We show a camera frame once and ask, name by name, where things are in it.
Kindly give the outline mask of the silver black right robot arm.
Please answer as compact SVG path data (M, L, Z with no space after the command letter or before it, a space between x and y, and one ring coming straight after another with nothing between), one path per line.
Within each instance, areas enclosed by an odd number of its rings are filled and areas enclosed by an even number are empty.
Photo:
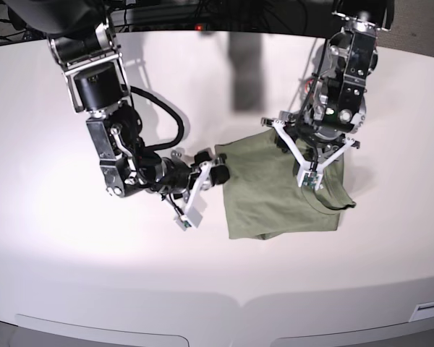
M153 94L131 86L108 7L103 1L9 1L27 25L46 36L60 66L73 109L86 113L90 137L98 154L109 194L129 197L147 191L175 206L182 229L196 228L203 217L195 207L200 193L229 180L225 155L198 152L191 163L175 147L184 137L184 122ZM139 95L162 108L176 122L176 137L146 145L142 119L133 98ZM168 157L162 150L171 150Z

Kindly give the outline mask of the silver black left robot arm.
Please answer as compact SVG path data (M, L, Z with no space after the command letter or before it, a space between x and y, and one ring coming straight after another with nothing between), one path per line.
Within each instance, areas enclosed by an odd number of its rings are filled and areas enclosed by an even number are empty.
M261 120L276 131L277 146L294 156L298 186L315 191L321 189L327 167L360 147L353 136L366 119L366 82L378 63L378 33L391 29L395 3L335 1L332 13L343 24L324 43L300 109Z

